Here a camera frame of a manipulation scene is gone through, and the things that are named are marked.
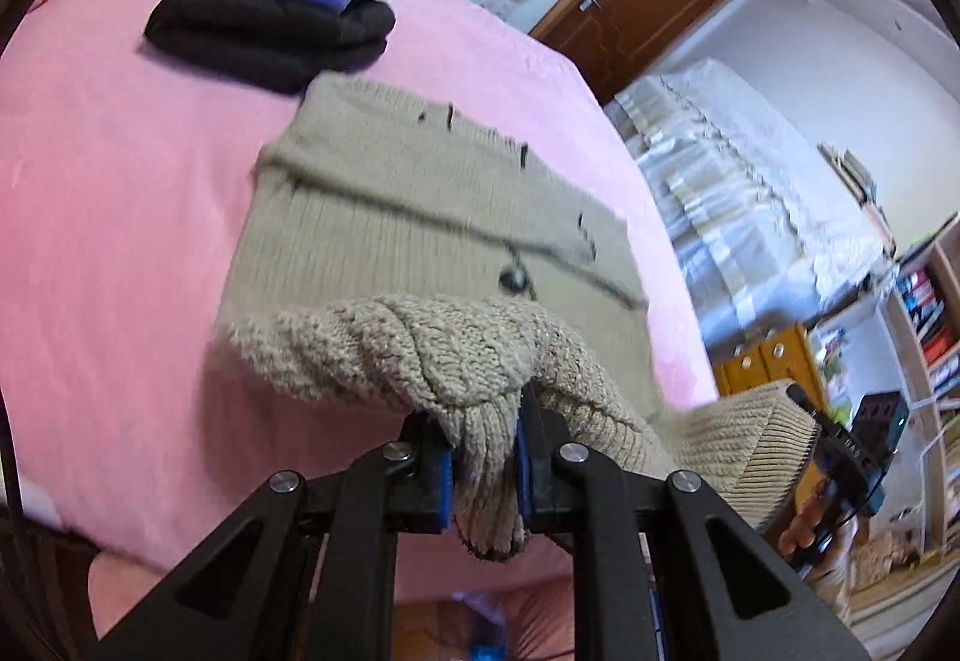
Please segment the person right hand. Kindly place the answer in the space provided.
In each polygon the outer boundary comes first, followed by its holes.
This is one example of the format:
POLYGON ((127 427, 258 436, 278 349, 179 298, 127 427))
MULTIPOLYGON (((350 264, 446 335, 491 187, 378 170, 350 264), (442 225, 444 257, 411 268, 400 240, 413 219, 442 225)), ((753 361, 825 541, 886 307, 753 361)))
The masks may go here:
MULTIPOLYGON (((782 531, 779 536, 776 547, 782 557, 791 558, 799 549, 809 549, 814 546, 815 528, 822 523, 827 508, 828 480, 822 479, 815 486, 814 492, 807 497, 793 521, 789 523, 788 530, 782 531)), ((838 560, 848 554, 853 546, 856 531, 857 521, 850 519, 832 534, 832 542, 823 551, 822 560, 820 560, 823 567, 831 569, 838 560)))

